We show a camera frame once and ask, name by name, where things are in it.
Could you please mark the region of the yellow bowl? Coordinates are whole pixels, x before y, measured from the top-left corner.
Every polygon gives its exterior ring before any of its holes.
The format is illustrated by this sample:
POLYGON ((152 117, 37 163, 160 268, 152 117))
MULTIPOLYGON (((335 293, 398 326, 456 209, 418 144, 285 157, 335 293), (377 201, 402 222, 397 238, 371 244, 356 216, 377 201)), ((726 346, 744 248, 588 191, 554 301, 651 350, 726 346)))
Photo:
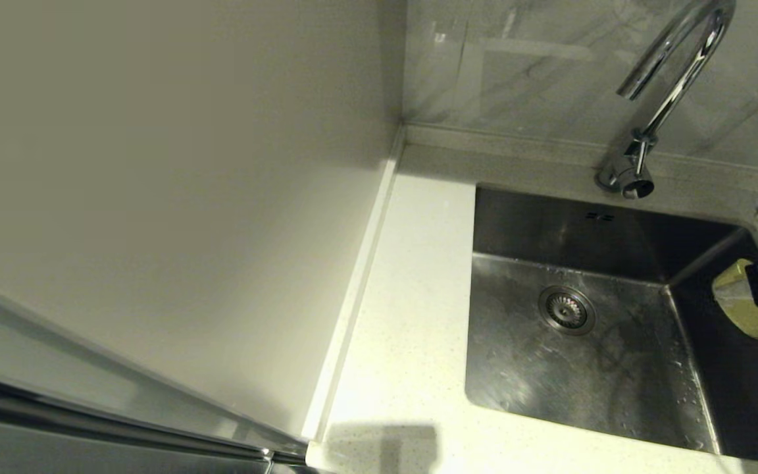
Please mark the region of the yellow bowl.
POLYGON ((749 264, 751 261, 746 259, 731 264, 713 279, 712 292, 728 320, 746 335, 758 339, 758 306, 745 273, 749 264))

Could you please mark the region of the chrome gooseneck faucet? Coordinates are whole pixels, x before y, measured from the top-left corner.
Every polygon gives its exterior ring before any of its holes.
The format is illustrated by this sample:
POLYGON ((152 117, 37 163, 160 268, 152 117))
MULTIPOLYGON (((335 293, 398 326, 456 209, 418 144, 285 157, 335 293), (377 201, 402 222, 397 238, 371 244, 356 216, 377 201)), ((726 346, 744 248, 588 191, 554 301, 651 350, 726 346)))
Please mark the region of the chrome gooseneck faucet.
POLYGON ((689 0, 655 36, 616 90, 622 98, 639 99, 680 46, 695 31, 701 32, 649 119, 635 126, 626 147, 608 156, 595 172, 596 186, 626 200, 643 199, 655 191, 647 158, 659 143, 659 131, 718 51, 736 9, 737 0, 689 0))

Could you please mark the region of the stainless steel sink basin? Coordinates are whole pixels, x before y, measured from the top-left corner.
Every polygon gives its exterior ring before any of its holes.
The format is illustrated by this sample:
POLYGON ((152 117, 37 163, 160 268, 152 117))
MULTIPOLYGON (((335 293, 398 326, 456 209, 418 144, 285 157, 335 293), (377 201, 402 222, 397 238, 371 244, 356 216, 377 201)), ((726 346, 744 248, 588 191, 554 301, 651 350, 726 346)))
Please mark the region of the stainless steel sink basin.
POLYGON ((758 461, 758 339, 712 293, 740 259, 758 260, 740 225, 478 187, 467 399, 758 461), (538 296, 550 286, 585 294, 595 329, 548 326, 538 296))

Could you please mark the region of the round metal drain strainer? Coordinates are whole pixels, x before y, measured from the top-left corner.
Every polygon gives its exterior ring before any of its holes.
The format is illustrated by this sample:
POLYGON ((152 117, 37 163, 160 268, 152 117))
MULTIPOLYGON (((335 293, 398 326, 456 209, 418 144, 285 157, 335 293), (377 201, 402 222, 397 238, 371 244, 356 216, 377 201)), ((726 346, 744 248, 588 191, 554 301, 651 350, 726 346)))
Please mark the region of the round metal drain strainer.
POLYGON ((554 330, 566 335, 587 335, 597 324, 597 314, 592 301, 575 288, 544 288, 536 304, 542 320, 554 330))

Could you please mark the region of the white cabinet side panel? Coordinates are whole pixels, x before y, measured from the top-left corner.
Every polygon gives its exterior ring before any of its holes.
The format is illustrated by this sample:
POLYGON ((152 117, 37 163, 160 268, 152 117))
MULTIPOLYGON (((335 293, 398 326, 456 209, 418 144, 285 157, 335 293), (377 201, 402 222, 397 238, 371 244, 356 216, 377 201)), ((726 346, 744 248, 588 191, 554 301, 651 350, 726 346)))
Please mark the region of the white cabinet side panel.
POLYGON ((303 450, 402 143, 408 0, 0 0, 0 381, 303 450))

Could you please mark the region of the stainless steel appliance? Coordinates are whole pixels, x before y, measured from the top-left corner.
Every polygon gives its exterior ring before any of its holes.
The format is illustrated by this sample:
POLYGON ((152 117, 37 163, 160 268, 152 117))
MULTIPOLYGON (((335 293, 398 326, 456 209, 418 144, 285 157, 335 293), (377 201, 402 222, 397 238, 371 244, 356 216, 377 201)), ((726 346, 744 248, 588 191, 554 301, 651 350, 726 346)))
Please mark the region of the stainless steel appliance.
POLYGON ((0 474, 320 474, 295 455, 132 422, 0 383, 0 474))

